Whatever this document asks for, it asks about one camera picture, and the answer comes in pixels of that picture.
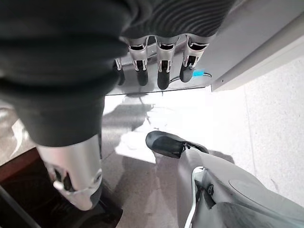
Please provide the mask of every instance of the robotic arm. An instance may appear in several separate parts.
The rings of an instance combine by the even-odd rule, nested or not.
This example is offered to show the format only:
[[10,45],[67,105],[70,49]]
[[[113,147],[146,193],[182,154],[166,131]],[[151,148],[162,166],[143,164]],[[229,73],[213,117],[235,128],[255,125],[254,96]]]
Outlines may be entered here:
[[54,187],[81,210],[101,194],[98,134],[104,96],[129,51],[146,85],[147,40],[156,37],[158,86],[166,89],[175,45],[186,35],[188,82],[235,0],[93,0],[0,3],[0,99],[24,123]]

